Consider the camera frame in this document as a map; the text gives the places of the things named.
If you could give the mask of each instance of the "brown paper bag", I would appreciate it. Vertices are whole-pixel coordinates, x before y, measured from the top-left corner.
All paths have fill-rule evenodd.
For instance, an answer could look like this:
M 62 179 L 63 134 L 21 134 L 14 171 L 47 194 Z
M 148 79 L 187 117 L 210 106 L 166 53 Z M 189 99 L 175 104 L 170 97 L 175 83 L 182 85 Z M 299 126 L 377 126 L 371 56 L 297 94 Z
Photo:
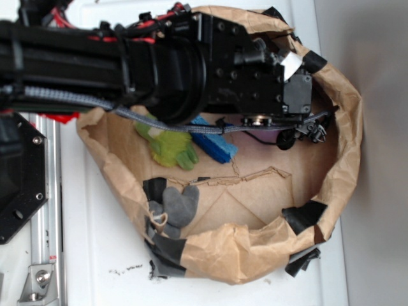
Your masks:
M 266 34 L 280 48 L 310 55 L 290 36 L 292 28 L 277 18 L 216 6 L 196 11 L 239 22 L 249 33 Z M 131 222 L 148 242 L 152 256 L 167 267 L 161 272 L 241 284 L 286 265 L 290 255 L 330 238 L 356 186 L 362 105 L 356 89 L 339 71 L 331 64 L 320 68 L 312 74 L 321 89 L 314 94 L 312 111 L 328 105 L 339 107 L 327 141 L 317 145 L 297 142 L 292 149 L 281 151 L 243 133 L 228 134 L 227 141 L 238 147 L 238 154 L 228 164 L 217 163 L 195 147 L 200 162 L 193 171 L 164 168 L 152 160 L 147 143 L 130 120 L 101 109 L 79 118 L 78 134 Z M 220 117 L 206 116 L 208 120 Z M 179 240 L 166 238 L 161 232 L 166 214 L 157 221 L 149 212 L 142 185 L 156 177 L 166 178 L 168 186 L 179 190 L 189 184 L 200 190 L 197 214 L 182 229 Z M 210 179 L 198 182 L 198 177 Z M 314 214 L 310 206 L 316 203 L 325 208 L 324 212 L 315 223 L 296 228 L 291 214 L 306 213 L 303 217 L 310 220 Z M 301 208 L 284 210 L 284 217 L 282 209 L 289 207 Z M 147 231 L 147 224 L 154 227 Z

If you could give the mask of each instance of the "black tape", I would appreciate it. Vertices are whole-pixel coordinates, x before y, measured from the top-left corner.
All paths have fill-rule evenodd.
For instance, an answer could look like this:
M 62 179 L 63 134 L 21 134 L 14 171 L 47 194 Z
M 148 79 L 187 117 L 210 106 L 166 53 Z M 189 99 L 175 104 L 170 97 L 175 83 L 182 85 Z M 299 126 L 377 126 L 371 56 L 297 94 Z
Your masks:
M 210 177 L 199 177 L 197 178 L 197 182 L 202 182 L 203 180 L 209 180 L 211 179 Z
M 274 8 L 273 6 L 272 6 L 271 8 L 269 8 L 269 9 L 267 9 L 266 11 L 264 11 L 264 12 L 262 13 L 262 15 L 266 15 L 266 16 L 269 16 L 269 17 L 281 19 L 285 24 L 288 24 L 288 23 L 286 22 L 285 18 L 283 18 L 282 14 L 279 13 L 279 11 L 278 11 L 276 8 Z M 299 41 L 300 43 L 302 43 L 302 42 L 300 41 L 300 38 L 297 37 L 294 33 L 291 33 L 290 36 L 292 36 L 292 38 L 293 38 L 294 40 L 297 40 L 297 41 Z
M 152 178 L 143 181 L 143 190 L 147 196 L 148 201 L 156 201 L 163 203 L 163 191 L 167 187 L 167 180 L 162 177 Z
M 186 239 L 170 239 L 161 235 L 154 235 L 152 238 L 154 245 L 151 250 L 154 254 L 171 261 L 176 265 L 180 265 L 181 255 L 186 244 Z
M 288 264 L 285 267 L 285 271 L 288 274 L 290 274 L 292 277 L 295 277 L 300 270 L 306 271 L 312 259 L 316 259 L 319 257 L 320 257 L 320 250 L 314 249 L 313 251 L 307 253 L 306 255 L 302 256 L 298 260 Z
M 166 258 L 160 255 L 157 255 L 153 251 L 152 245 L 149 244 L 147 241 L 145 241 L 145 243 L 153 263 L 153 265 L 152 263 L 150 263 L 152 267 L 150 278 L 166 276 L 184 277 L 184 275 L 186 274 L 185 268 L 183 268 L 180 265 L 176 265 L 175 263 L 172 263 L 170 260 L 167 260 Z
M 304 66 L 309 73 L 316 73 L 326 66 L 327 61 L 323 59 L 320 55 L 309 51 L 304 57 Z
M 302 207 L 282 209 L 282 214 L 296 235 L 308 227 L 317 224 L 327 205 L 316 201 L 308 201 Z
M 269 17 L 281 19 L 285 24 L 288 24 L 286 22 L 286 20 L 283 18 L 282 14 L 279 13 L 279 11 L 276 8 L 274 8 L 273 6 L 271 8 L 269 8 L 269 9 L 267 9 L 266 11 L 264 11 L 262 14 L 266 15 L 266 16 L 269 16 Z

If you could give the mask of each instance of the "cable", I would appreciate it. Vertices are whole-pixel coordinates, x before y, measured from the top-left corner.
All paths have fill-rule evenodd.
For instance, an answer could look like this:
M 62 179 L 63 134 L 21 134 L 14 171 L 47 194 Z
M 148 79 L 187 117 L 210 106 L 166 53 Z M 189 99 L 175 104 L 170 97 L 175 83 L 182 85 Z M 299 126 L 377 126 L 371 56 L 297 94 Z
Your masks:
M 254 134 L 248 132 L 248 131 L 242 131 L 243 133 L 245 133 L 246 135 L 252 137 L 253 139 L 255 139 L 257 142 L 262 143 L 263 145 L 281 145 L 281 144 L 285 144 L 286 142 L 282 142 L 282 143 L 277 143 L 277 142 L 266 142 L 260 138 L 258 138 L 257 136 L 255 136 Z
M 74 25 L 70 24 L 67 20 L 64 19 L 64 17 L 61 15 L 61 12 L 58 8 L 54 8 L 51 11 L 51 14 L 54 15 L 55 22 L 59 27 L 67 27 L 70 29 L 76 29 Z
M 13 86 L 6 85 L 0 89 L 4 94 L 12 95 Z M 107 112 L 113 112 L 121 117 L 135 120 L 149 126 L 163 129 L 166 131 L 176 131 L 176 132 L 188 132 L 188 133 L 201 133 L 201 134 L 223 134 L 223 133 L 232 133 L 238 131 L 259 131 L 259 130 L 270 130 L 270 131 L 283 131 L 286 129 L 293 129 L 294 125 L 283 126 L 280 124 L 272 124 L 271 126 L 226 126 L 226 127 L 216 127 L 216 126 L 169 126 L 164 122 L 150 119 L 146 116 L 140 115 L 133 112 L 132 110 L 124 107 L 118 106 L 117 108 L 115 103 L 103 99 L 96 98 L 94 96 L 89 96 L 86 94 L 77 94 L 74 92 L 60 91 L 57 89 L 48 89 L 42 87 L 33 87 L 25 86 L 24 95 L 27 98 L 41 99 L 46 101 L 57 101 L 60 103 L 65 103 L 69 105 L 80 105 L 90 108 L 100 107 L 106 110 Z M 317 115 L 307 118 L 308 121 L 316 120 L 324 115 L 327 115 L 328 112 L 321 112 Z

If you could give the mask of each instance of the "black wire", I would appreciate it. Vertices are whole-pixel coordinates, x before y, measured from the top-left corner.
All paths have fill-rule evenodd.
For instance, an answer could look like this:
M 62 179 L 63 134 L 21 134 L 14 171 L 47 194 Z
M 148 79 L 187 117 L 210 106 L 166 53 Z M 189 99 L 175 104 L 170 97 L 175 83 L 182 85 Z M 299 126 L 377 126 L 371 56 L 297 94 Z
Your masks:
M 292 141 L 292 139 L 288 139 L 285 142 L 266 142 L 260 138 L 258 138 L 257 136 L 255 136 L 254 134 L 248 132 L 248 131 L 242 131 L 243 133 L 245 133 L 246 135 L 252 137 L 253 139 L 255 139 L 257 142 L 262 143 L 263 145 L 285 145 L 289 142 Z
M 123 29 L 120 33 L 123 37 L 127 38 L 137 38 L 145 34 L 150 34 L 153 31 L 160 29 L 160 23 L 155 22 L 149 27 L 143 27 L 141 29 Z

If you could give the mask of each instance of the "gray wall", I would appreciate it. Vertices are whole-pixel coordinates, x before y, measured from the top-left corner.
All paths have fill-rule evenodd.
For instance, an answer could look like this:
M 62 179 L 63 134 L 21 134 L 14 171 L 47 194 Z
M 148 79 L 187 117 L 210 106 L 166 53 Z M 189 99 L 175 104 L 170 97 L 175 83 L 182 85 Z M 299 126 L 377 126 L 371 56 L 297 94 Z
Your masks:
M 361 172 L 341 218 L 349 302 L 408 305 L 408 1 L 315 4 L 323 56 L 364 98 Z

